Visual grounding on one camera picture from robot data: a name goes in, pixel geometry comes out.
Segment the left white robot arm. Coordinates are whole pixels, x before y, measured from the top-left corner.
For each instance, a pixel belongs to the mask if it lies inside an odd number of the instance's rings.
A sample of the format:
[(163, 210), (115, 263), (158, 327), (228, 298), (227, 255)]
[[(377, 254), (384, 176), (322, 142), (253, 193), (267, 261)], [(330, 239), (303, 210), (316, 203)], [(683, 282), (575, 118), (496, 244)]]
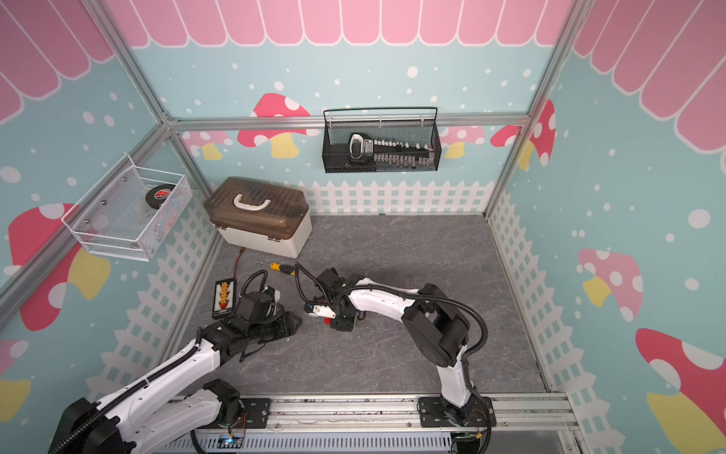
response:
[(149, 453), (195, 429), (219, 424), (227, 431), (249, 411), (239, 391), (222, 379), (173, 403), (188, 386), (232, 359), (246, 359), (252, 344), (264, 346), (297, 333), (303, 321), (278, 304), (275, 289), (239, 297), (179, 353), (135, 382), (91, 402), (81, 398), (60, 417), (52, 453)]

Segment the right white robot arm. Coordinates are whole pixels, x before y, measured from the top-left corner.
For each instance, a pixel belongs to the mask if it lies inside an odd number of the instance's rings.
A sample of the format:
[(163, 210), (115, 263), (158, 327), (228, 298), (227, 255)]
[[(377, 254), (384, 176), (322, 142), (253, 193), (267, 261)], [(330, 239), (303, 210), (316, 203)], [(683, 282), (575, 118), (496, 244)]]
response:
[(446, 418), (459, 427), (487, 424), (492, 414), (476, 391), (468, 371), (468, 359), (488, 340), (483, 318), (448, 298), (438, 287), (399, 289), (368, 277), (344, 278), (328, 269), (312, 279), (321, 295), (306, 301), (309, 315), (323, 318), (337, 331), (350, 332), (369, 313), (406, 327), (417, 350), (437, 368), (441, 397), (431, 410), (419, 405), (421, 415)]

